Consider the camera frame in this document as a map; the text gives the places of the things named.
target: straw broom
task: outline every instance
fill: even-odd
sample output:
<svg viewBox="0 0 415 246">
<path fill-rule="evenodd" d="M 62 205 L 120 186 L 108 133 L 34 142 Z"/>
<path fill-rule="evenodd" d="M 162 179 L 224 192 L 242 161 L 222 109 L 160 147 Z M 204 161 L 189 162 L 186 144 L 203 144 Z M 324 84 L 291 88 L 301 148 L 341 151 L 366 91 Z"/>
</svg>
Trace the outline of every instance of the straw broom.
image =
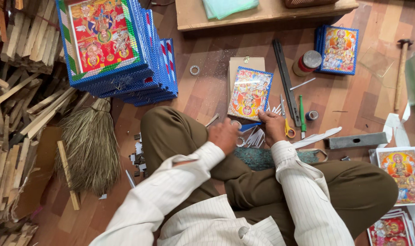
<svg viewBox="0 0 415 246">
<path fill-rule="evenodd" d="M 71 189 L 91 190 L 97 196 L 107 193 L 121 171 L 110 98 L 98 98 L 91 107 L 69 115 L 63 119 L 62 128 Z M 58 170 L 64 173 L 60 157 L 56 159 Z"/>
</svg>

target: shirt sleeve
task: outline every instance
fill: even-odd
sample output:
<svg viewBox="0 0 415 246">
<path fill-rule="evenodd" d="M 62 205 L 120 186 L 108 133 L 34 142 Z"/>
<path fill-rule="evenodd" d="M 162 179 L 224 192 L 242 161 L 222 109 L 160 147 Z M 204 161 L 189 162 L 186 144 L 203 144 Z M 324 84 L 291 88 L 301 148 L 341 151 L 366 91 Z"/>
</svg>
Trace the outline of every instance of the shirt sleeve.
<svg viewBox="0 0 415 246">
<path fill-rule="evenodd" d="M 106 228 L 89 246 L 149 246 L 165 215 L 176 208 L 203 182 L 210 170 L 225 158 L 212 142 L 193 154 L 166 159 L 146 180 L 131 189 Z M 173 167 L 173 164 L 190 161 Z"/>
<path fill-rule="evenodd" d="M 271 147 L 276 179 L 295 224 L 299 246 L 354 246 L 350 232 L 330 203 L 323 173 L 299 160 L 293 145 L 279 141 Z"/>
</svg>

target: religious picture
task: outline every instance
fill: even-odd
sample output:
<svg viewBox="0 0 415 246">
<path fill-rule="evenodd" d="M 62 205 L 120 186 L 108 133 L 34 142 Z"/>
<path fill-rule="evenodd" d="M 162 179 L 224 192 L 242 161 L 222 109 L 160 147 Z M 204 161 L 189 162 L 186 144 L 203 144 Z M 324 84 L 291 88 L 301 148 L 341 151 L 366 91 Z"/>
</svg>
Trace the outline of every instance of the religious picture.
<svg viewBox="0 0 415 246">
<path fill-rule="evenodd" d="M 379 167 L 399 187 L 396 206 L 415 204 L 415 147 L 376 149 Z"/>
<path fill-rule="evenodd" d="M 353 72 L 357 38 L 358 31 L 327 27 L 322 69 Z"/>
<path fill-rule="evenodd" d="M 82 1 L 69 12 L 82 73 L 137 56 L 120 0 Z"/>
<path fill-rule="evenodd" d="M 260 122 L 259 110 L 265 111 L 273 74 L 238 67 L 227 114 Z"/>
<path fill-rule="evenodd" d="M 411 246 L 410 233 L 403 215 L 381 218 L 368 228 L 371 246 Z"/>
</svg>

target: wooden shelf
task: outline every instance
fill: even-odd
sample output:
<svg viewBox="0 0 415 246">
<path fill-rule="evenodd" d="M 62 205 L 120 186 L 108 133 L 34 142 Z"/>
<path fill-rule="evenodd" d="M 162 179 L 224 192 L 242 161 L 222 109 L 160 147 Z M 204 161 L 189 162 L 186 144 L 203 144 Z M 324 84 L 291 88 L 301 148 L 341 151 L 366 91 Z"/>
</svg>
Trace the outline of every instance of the wooden shelf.
<svg viewBox="0 0 415 246">
<path fill-rule="evenodd" d="M 208 20 L 202 0 L 175 1 L 179 31 L 292 18 L 337 16 L 346 14 L 358 6 L 355 0 L 340 0 L 335 4 L 289 9 L 285 7 L 284 0 L 262 0 L 257 8 L 234 13 L 221 20 L 216 18 Z"/>
</svg>

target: blue tape roll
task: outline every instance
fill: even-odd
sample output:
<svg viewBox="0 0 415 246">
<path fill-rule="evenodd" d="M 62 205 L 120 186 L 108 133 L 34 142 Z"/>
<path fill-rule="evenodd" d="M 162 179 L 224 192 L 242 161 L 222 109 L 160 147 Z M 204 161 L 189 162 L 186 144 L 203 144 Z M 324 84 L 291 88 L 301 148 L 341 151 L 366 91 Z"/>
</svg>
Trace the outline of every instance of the blue tape roll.
<svg viewBox="0 0 415 246">
<path fill-rule="evenodd" d="M 309 111 L 304 115 L 304 117 L 309 121 L 316 120 L 318 116 L 318 112 L 315 110 Z"/>
</svg>

